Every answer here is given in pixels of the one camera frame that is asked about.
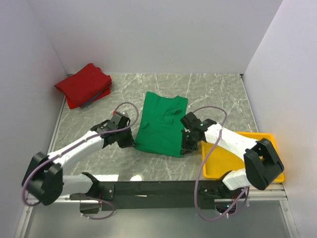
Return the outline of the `green t shirt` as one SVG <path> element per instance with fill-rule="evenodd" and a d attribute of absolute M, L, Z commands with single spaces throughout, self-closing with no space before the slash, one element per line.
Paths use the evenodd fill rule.
<path fill-rule="evenodd" d="M 181 158 L 181 119 L 186 114 L 188 99 L 167 98 L 147 92 L 136 135 L 135 149 L 152 154 Z"/>

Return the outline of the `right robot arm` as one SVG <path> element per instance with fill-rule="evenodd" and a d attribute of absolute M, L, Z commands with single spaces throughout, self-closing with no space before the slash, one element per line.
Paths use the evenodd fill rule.
<path fill-rule="evenodd" d="M 219 179 L 217 192 L 228 198 L 238 188 L 265 190 L 285 180 L 284 165 L 274 138 L 268 133 L 233 132 L 207 119 L 184 123 L 182 153 L 202 144 L 204 177 Z"/>

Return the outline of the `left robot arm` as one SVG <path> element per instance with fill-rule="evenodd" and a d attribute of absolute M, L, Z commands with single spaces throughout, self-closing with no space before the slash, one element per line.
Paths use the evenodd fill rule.
<path fill-rule="evenodd" d="M 43 205 L 52 204 L 62 195 L 75 193 L 83 194 L 87 199 L 98 198 L 101 192 L 100 181 L 92 174 L 83 172 L 71 178 L 65 176 L 64 171 L 115 142 L 120 148 L 133 146 L 131 129 L 94 128 L 62 149 L 49 154 L 39 152 L 34 155 L 22 181 L 24 203 L 29 205 L 26 192 L 36 197 L 38 203 Z"/>

